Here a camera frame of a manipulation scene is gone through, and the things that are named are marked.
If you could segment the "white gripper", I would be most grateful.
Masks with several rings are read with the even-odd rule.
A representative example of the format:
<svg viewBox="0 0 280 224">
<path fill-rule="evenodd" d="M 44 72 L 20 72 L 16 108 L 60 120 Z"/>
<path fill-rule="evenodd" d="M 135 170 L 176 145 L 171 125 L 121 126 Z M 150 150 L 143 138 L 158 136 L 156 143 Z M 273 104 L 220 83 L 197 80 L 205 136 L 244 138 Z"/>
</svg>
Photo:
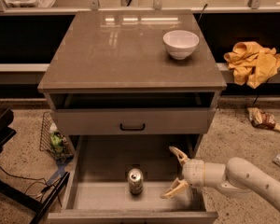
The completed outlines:
<svg viewBox="0 0 280 224">
<path fill-rule="evenodd" d="M 169 150 L 177 157 L 182 167 L 184 179 L 178 177 L 170 188 L 161 194 L 162 199 L 170 199 L 190 186 L 200 188 L 204 186 L 205 163 L 202 160 L 189 159 L 189 157 L 177 147 L 169 147 Z"/>
</svg>

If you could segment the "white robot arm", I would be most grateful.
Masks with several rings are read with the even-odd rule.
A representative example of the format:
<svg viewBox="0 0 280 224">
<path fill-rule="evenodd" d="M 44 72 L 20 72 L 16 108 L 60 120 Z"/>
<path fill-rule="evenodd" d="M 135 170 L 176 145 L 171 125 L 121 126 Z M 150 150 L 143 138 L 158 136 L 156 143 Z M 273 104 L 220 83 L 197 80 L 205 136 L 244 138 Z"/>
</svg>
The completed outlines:
<svg viewBox="0 0 280 224">
<path fill-rule="evenodd" d="M 181 166 L 178 177 L 161 197 L 173 198 L 186 189 L 212 188 L 231 197 L 255 192 L 280 212 L 280 182 L 242 158 L 234 157 L 226 164 L 190 159 L 177 147 L 169 147 Z"/>
</svg>

